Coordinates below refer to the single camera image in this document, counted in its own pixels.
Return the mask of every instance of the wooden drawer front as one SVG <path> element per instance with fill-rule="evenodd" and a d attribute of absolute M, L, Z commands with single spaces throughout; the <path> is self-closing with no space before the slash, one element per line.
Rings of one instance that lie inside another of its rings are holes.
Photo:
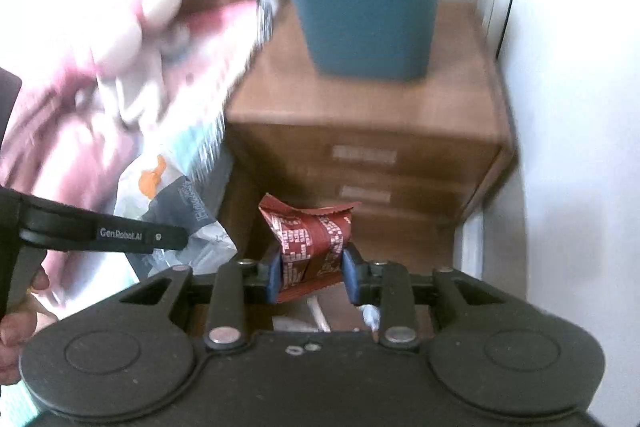
<path fill-rule="evenodd" d="M 229 124 L 229 134 L 260 170 L 277 172 L 295 162 L 473 185 L 500 150 L 465 139 L 322 126 Z"/>
<path fill-rule="evenodd" d="M 292 204 L 360 201 L 380 209 L 397 209 L 454 219 L 473 187 L 349 169 L 287 166 L 273 193 Z"/>

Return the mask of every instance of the metal screw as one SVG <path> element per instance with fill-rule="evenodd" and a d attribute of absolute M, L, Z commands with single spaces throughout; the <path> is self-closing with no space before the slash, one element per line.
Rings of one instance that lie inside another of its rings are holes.
<path fill-rule="evenodd" d="M 255 266 L 255 264 L 257 263 L 257 261 L 254 261 L 254 259 L 239 259 L 238 260 L 238 264 L 242 267 L 247 267 L 247 266 Z"/>
<path fill-rule="evenodd" d="M 385 338 L 394 344 L 407 344 L 413 342 L 418 335 L 415 330 L 406 326 L 392 326 L 385 331 Z"/>
<path fill-rule="evenodd" d="M 284 350 L 287 355 L 291 355 L 292 357 L 299 357 L 303 355 L 305 350 L 300 346 L 287 346 L 287 349 Z"/>
<path fill-rule="evenodd" d="M 322 346 L 320 344 L 316 344 L 315 342 L 309 342 L 305 344 L 305 351 L 320 351 Z"/>
<path fill-rule="evenodd" d="M 220 326 L 209 331 L 209 338 L 216 344 L 233 344 L 240 339 L 240 331 L 231 326 Z"/>

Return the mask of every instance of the white stuffed toy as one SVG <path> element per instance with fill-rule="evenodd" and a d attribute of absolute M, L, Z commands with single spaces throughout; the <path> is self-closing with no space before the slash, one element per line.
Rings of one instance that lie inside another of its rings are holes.
<path fill-rule="evenodd" d="M 136 0 L 131 11 L 105 13 L 88 43 L 104 110 L 127 126 L 152 130 L 166 99 L 162 56 L 183 50 L 184 25 L 170 26 L 182 0 Z"/>

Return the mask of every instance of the red wrapper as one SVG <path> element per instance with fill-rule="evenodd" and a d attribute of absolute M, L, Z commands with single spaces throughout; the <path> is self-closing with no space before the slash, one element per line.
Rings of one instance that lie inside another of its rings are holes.
<path fill-rule="evenodd" d="M 282 248 L 278 302 L 342 280 L 342 249 L 351 239 L 351 211 L 356 205 L 300 209 L 265 194 L 258 207 Z"/>

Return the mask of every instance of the human hand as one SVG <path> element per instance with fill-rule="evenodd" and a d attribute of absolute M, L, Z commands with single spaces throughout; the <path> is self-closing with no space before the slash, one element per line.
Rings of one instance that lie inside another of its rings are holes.
<path fill-rule="evenodd" d="M 43 269 L 36 273 L 31 286 L 38 291 L 49 287 L 49 278 Z M 0 322 L 0 384 L 11 385 L 20 381 L 18 357 L 24 343 L 33 335 L 37 322 L 37 313 L 26 301 L 2 318 Z"/>

